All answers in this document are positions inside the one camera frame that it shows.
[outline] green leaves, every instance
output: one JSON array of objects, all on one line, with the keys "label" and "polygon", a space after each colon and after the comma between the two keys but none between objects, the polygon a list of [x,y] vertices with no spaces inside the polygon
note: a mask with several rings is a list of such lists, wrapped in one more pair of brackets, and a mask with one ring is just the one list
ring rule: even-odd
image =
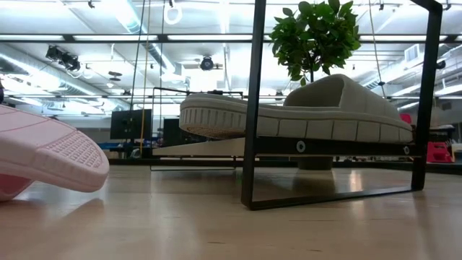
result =
[{"label": "green leaves", "polygon": [[340,8],[340,1],[339,0],[328,0],[329,5],[331,6],[332,10],[334,11],[334,14],[337,14],[339,12]]},{"label": "green leaves", "polygon": [[353,43],[352,48],[353,48],[353,50],[355,51],[355,50],[359,49],[359,47],[361,47],[361,43],[359,43],[359,41],[356,40],[356,41]]},{"label": "green leaves", "polygon": [[311,6],[310,3],[306,1],[301,1],[298,4],[298,9],[300,10],[300,13],[303,14],[304,16],[309,16],[313,13],[313,7]]},{"label": "green leaves", "polygon": [[309,40],[309,39],[313,39],[313,34],[310,31],[303,32],[300,35],[300,40]]},{"label": "green leaves", "polygon": [[327,75],[331,74],[331,70],[329,69],[328,66],[323,66],[323,72],[326,73]]},{"label": "green leaves", "polygon": [[349,1],[348,3],[345,3],[344,5],[341,6],[340,11],[339,11],[339,16],[344,17],[345,14],[351,13],[350,9],[353,6],[353,1]]},{"label": "green leaves", "polygon": [[288,17],[291,17],[292,15],[294,15],[294,13],[292,12],[292,10],[289,9],[289,8],[283,8],[283,9],[282,9],[282,12],[283,12],[285,15],[287,15]]},{"label": "green leaves", "polygon": [[343,6],[339,0],[328,0],[328,4],[301,1],[298,14],[283,8],[286,17],[274,18],[277,24],[269,35],[272,52],[278,64],[287,67],[292,81],[306,85],[306,75],[343,68],[352,51],[360,47],[352,5],[352,1]]},{"label": "green leaves", "polygon": [[276,55],[276,52],[279,50],[279,47],[281,47],[281,45],[279,43],[274,43],[273,44],[273,55]]},{"label": "green leaves", "polygon": [[299,81],[303,78],[303,75],[292,75],[292,77],[290,78],[290,80],[292,81]]},{"label": "green leaves", "polygon": [[335,29],[331,29],[330,32],[336,39],[339,37],[339,32],[337,32]]}]

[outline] security camera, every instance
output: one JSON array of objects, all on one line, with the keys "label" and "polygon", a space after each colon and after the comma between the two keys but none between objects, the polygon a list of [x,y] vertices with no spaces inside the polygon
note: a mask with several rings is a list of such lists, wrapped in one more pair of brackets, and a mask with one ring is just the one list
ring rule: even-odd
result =
[{"label": "security camera", "polygon": [[201,69],[203,71],[209,71],[214,68],[214,62],[212,61],[211,56],[205,56],[201,62]]}]

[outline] red chair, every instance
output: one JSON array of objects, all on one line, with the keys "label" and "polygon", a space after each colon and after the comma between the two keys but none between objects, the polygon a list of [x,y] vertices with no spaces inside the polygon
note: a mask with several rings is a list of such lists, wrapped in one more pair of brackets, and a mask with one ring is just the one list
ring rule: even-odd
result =
[{"label": "red chair", "polygon": [[453,158],[444,142],[428,142],[427,162],[452,163]]}]

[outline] hanging cable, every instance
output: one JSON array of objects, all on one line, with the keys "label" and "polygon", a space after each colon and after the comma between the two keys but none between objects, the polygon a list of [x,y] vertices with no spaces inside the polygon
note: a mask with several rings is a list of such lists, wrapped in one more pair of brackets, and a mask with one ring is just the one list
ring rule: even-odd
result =
[{"label": "hanging cable", "polygon": [[136,68],[138,67],[138,54],[139,54],[139,42],[141,41],[141,34],[143,32],[143,18],[144,18],[144,6],[146,5],[146,0],[143,0],[143,8],[141,9],[141,19],[139,22],[139,32],[138,32],[138,45],[136,47],[136,59],[133,73],[133,82],[131,85],[131,99],[130,99],[130,111],[133,110],[133,95],[135,93],[135,79],[136,79]]},{"label": "hanging cable", "polygon": [[[149,28],[151,27],[151,0],[149,0],[149,6],[147,9],[147,36],[146,36],[146,46],[149,46]],[[146,100],[146,81],[147,81],[147,57],[149,51],[146,48],[146,56],[144,58],[144,84],[143,84],[143,107],[141,112],[141,137],[139,143],[139,154],[143,155],[143,136],[144,136],[144,101]]]},{"label": "hanging cable", "polygon": [[375,62],[377,63],[377,72],[378,72],[378,79],[380,80],[380,82],[378,83],[380,85],[380,87],[382,88],[382,94],[383,94],[383,98],[387,98],[385,96],[385,90],[383,89],[383,85],[385,84],[385,82],[382,81],[382,75],[380,74],[380,65],[378,63],[378,55],[377,55],[377,44],[375,43],[375,30],[374,30],[374,21],[373,21],[373,18],[372,18],[372,4],[370,3],[370,0],[369,1],[369,18],[370,18],[370,26],[372,28],[372,40],[374,42],[374,54],[375,54]]},{"label": "hanging cable", "polygon": [[[163,14],[165,14],[165,3],[167,0],[164,0],[164,9],[163,9]],[[162,29],[161,29],[161,34],[164,34],[164,25],[165,25],[165,19],[162,19]],[[160,56],[164,55],[164,44],[160,44]],[[162,64],[164,60],[160,60],[160,66],[159,66],[159,75],[162,75]],[[160,88],[162,89],[162,79],[160,79]],[[159,128],[162,128],[162,90],[160,90],[160,105],[159,105]]]}]

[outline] ceiling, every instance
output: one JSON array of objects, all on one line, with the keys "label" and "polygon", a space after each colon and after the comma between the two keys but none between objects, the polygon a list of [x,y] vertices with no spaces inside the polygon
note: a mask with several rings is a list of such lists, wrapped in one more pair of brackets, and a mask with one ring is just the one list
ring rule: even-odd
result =
[{"label": "ceiling", "polygon": [[[127,2],[131,2],[131,9],[126,5]],[[425,34],[427,12],[424,9],[413,5],[410,1],[385,0],[382,1],[384,7],[380,10],[379,1],[372,2],[371,15],[377,35]],[[443,12],[441,33],[443,35],[458,35],[462,33],[462,0],[450,0],[449,2],[451,8]],[[92,3],[95,5],[94,9],[90,9],[87,1],[83,0],[0,0],[0,34],[127,34],[130,32],[127,30],[127,26],[124,26],[123,19],[128,19],[127,17],[130,15],[139,20],[142,16],[143,27],[145,29],[149,27],[150,35],[251,34],[253,29],[254,1],[177,0],[175,5],[181,8],[183,15],[179,22],[174,25],[168,24],[163,16],[164,3],[167,4],[166,9],[169,9],[168,1],[152,0],[150,6],[148,4],[145,6],[144,13],[142,0],[101,0]],[[265,32],[270,33],[272,27],[275,26],[273,17],[283,16],[283,7],[296,10],[297,3],[298,1],[292,0],[268,0]],[[359,33],[372,33],[368,1],[355,0],[354,12],[358,14]],[[168,13],[170,20],[174,19],[175,15],[175,10]],[[135,86],[135,95],[142,95],[144,87],[148,89],[147,95],[152,93],[153,87],[170,87],[178,90],[189,88],[193,91],[219,89],[242,91],[244,94],[248,89],[250,43],[158,43],[157,47],[162,55],[172,64],[180,66],[180,72],[175,71],[175,73],[168,75],[162,72],[158,60],[147,53],[145,47],[138,46],[136,43],[116,43],[113,46],[110,43],[1,43],[0,41],[0,54],[2,54],[2,50],[5,50],[1,46],[8,46],[13,50],[12,53],[14,51],[21,53],[19,55],[14,52],[15,55],[11,58],[42,69],[40,73],[52,74],[62,82],[70,81],[69,77],[78,77],[72,79],[72,84],[68,84],[67,88],[62,89],[62,93],[65,95],[77,93],[66,91],[70,89],[79,90],[78,95],[85,95],[87,92],[82,92],[82,90],[86,89],[92,89],[90,92],[97,95],[120,95],[124,90],[131,90],[133,86]],[[72,73],[70,76],[62,66],[51,63],[45,57],[49,46],[58,46],[61,50],[78,56],[82,70]],[[392,95],[393,92],[419,83],[422,61],[415,61],[415,64],[412,65],[413,69],[402,66],[405,59],[404,51],[412,46],[414,46],[413,43],[380,43],[376,45],[380,70],[385,71],[382,74],[392,75],[387,78],[386,82],[387,85],[394,87],[389,87],[387,95]],[[451,44],[446,45],[445,48],[450,50],[457,46],[458,44]],[[373,44],[362,44],[361,48],[346,61],[345,69],[332,69],[332,73],[345,74],[364,86],[373,87],[373,82],[378,81],[374,50]],[[423,45],[420,45],[420,51],[423,53]],[[454,51],[449,56],[453,68],[458,68],[458,60],[460,59],[457,54],[458,52]],[[211,56],[213,62],[219,64],[219,69],[200,70],[199,63],[204,56]],[[120,81],[111,82],[109,79],[112,76],[108,74],[109,71],[121,73]],[[315,74],[316,79],[324,76],[325,74],[322,72]],[[109,82],[114,84],[113,87],[108,87]],[[286,95],[290,90],[299,86],[296,82],[290,82],[287,77],[287,70],[283,66],[278,66],[277,60],[272,56],[271,45],[264,44],[261,95],[275,95],[277,90],[283,91]],[[54,95],[57,93],[47,89],[47,87],[42,87],[39,90],[42,91],[38,93],[40,95],[43,92]],[[10,93],[24,94],[23,91],[19,90],[10,90]],[[174,95],[175,93],[164,92],[163,94]],[[94,108],[96,105],[100,105],[103,100],[100,98],[91,99],[92,103],[84,105]],[[65,104],[75,100],[48,98],[46,101],[47,103],[56,101],[58,104]],[[119,99],[117,101],[117,103],[106,102],[104,112],[108,113],[117,106],[120,109],[127,109],[129,100]],[[20,104],[22,100],[10,100],[10,102]],[[150,103],[152,99],[143,101],[137,98],[134,102]],[[178,104],[180,99],[176,101],[175,99],[166,99],[163,102]],[[262,102],[276,103],[275,100]],[[68,107],[69,105],[62,108],[61,105],[59,113],[81,114],[79,109],[72,111]]]}]

